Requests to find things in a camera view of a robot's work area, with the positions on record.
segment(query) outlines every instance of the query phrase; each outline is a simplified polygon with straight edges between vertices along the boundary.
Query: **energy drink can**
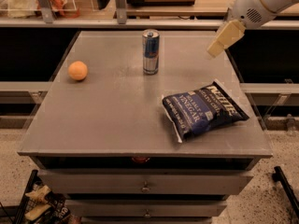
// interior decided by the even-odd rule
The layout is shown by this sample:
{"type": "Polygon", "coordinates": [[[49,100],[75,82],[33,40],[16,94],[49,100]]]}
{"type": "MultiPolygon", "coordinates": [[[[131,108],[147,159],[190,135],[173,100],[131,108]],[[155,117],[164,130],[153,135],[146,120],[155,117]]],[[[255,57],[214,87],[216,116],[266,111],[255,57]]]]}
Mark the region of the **energy drink can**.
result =
{"type": "Polygon", "coordinates": [[[145,74],[153,75],[159,69],[159,40],[157,30],[148,29],[143,32],[143,71],[145,74]]]}

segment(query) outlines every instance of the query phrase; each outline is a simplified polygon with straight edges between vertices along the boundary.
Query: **ball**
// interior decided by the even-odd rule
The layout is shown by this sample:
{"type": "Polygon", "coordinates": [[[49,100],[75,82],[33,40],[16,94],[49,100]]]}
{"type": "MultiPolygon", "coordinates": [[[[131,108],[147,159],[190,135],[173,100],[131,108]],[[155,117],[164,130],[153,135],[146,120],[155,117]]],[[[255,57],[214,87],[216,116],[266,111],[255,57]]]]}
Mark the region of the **ball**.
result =
{"type": "Polygon", "coordinates": [[[74,80],[82,80],[87,76],[87,65],[81,61],[76,61],[68,66],[68,75],[74,80]]]}

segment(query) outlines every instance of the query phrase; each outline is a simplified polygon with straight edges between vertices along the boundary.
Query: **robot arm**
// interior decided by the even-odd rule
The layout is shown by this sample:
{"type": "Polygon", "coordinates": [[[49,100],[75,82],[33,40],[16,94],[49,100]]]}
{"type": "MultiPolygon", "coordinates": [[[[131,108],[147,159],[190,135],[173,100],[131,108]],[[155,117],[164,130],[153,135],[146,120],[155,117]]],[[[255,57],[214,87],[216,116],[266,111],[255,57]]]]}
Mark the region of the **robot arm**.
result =
{"type": "Polygon", "coordinates": [[[232,0],[227,21],[217,32],[207,52],[216,57],[241,39],[246,29],[255,29],[273,20],[299,0],[232,0]]]}

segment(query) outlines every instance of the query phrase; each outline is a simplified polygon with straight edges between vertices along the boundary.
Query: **chip bag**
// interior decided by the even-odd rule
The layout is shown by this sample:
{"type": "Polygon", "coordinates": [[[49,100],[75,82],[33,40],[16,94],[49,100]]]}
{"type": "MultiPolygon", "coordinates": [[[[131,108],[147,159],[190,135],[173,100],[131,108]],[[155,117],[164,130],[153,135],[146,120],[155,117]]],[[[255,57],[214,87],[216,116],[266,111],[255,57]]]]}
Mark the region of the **chip bag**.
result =
{"type": "Polygon", "coordinates": [[[216,127],[249,119],[217,79],[201,89],[166,96],[162,102],[180,143],[216,127]]]}

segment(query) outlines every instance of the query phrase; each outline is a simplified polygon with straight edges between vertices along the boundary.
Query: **speckled floor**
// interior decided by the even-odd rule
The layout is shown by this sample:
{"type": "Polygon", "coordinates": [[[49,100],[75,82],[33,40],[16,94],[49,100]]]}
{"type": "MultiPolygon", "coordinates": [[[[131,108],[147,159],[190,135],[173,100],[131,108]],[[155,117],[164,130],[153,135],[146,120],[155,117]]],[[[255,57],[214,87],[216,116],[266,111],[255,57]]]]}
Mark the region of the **speckled floor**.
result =
{"type": "MultiPolygon", "coordinates": [[[[18,205],[35,164],[16,153],[25,130],[0,129],[0,202],[18,205]]],[[[265,131],[272,141],[274,157],[260,161],[252,170],[254,178],[238,196],[228,199],[228,207],[214,224],[294,224],[299,223],[281,184],[272,180],[280,166],[295,193],[299,190],[299,133],[265,131]]],[[[0,219],[0,223],[9,223],[0,219]]]]}

